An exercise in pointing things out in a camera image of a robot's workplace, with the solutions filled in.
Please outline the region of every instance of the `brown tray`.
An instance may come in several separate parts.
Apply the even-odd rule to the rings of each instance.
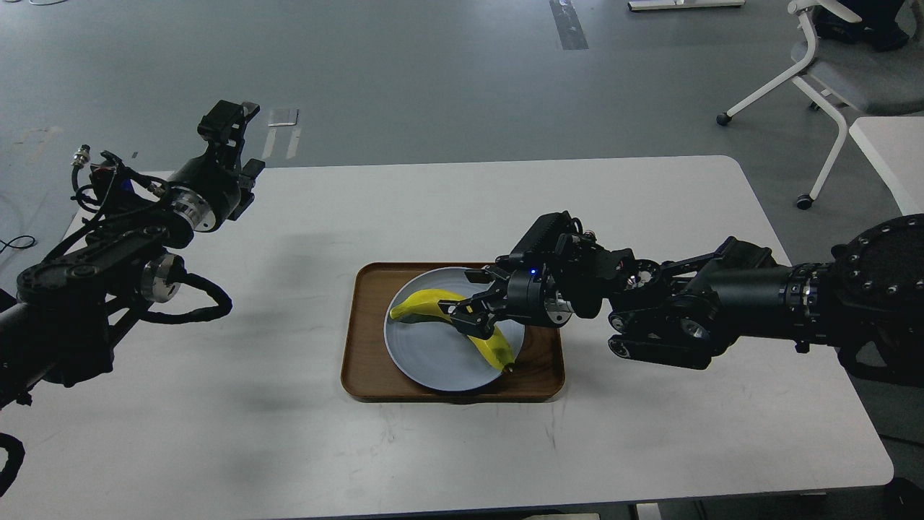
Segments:
[[[542,402],[565,384],[562,341],[557,328],[526,327],[512,374],[464,392],[424,387],[392,361],[382,333],[388,304],[411,279],[449,266],[485,264],[376,263],[359,270],[353,290],[340,382],[350,395],[370,402]]]

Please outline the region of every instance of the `banana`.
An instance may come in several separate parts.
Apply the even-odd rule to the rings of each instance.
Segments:
[[[404,302],[393,307],[388,311],[388,316],[395,321],[399,321],[405,316],[423,315],[437,317],[447,323],[452,323],[449,316],[440,309],[438,305],[440,300],[455,300],[458,302],[465,300],[465,297],[443,289],[424,289],[411,294]],[[472,336],[466,336],[466,338],[469,338],[475,344],[478,352],[481,353],[481,357],[488,364],[497,370],[513,371],[514,353],[500,328],[495,327],[494,333],[487,340]]]

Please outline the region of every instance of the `white chair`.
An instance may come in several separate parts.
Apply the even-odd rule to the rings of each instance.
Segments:
[[[799,209],[809,209],[818,198],[847,137],[844,115],[828,101],[829,96],[871,116],[903,116],[924,110],[924,46],[921,44],[924,0],[909,0],[909,4],[917,23],[911,41],[901,49],[877,53],[866,43],[848,44],[819,39],[813,18],[821,8],[827,8],[851,23],[861,21],[857,14],[835,0],[790,2],[789,14],[798,17],[799,28],[805,34],[805,42],[797,43],[791,52],[796,63],[716,118],[719,125],[727,125],[738,112],[790,80],[811,99],[812,108],[820,108],[834,119],[837,123],[834,147],[828,153],[811,192],[796,199]],[[821,91],[809,85],[803,76],[815,80]]]

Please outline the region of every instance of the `table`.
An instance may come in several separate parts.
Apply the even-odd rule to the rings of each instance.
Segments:
[[[857,118],[850,135],[892,192],[902,215],[924,206],[924,117]]]
[[[9,518],[280,518],[643,502],[877,486],[892,477],[834,352],[742,339],[705,371],[615,357],[606,313],[562,329],[544,403],[362,403],[339,371],[356,273],[482,262],[569,210],[609,249],[681,259],[729,234],[784,252],[722,156],[268,169],[190,272],[235,309],[139,324],[115,372],[42,384]],[[172,308],[204,304],[179,293]]]

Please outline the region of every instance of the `light blue plate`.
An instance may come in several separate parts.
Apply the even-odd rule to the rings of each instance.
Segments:
[[[444,289],[468,298],[484,291],[487,285],[470,283],[464,267],[443,267],[427,271],[412,279],[397,292],[388,309],[414,292]],[[523,348],[525,328],[515,321],[496,324],[514,356]],[[475,344],[444,322],[401,323],[385,313],[385,347],[395,365],[421,385],[442,391],[465,391],[482,387],[501,375],[478,352]]]

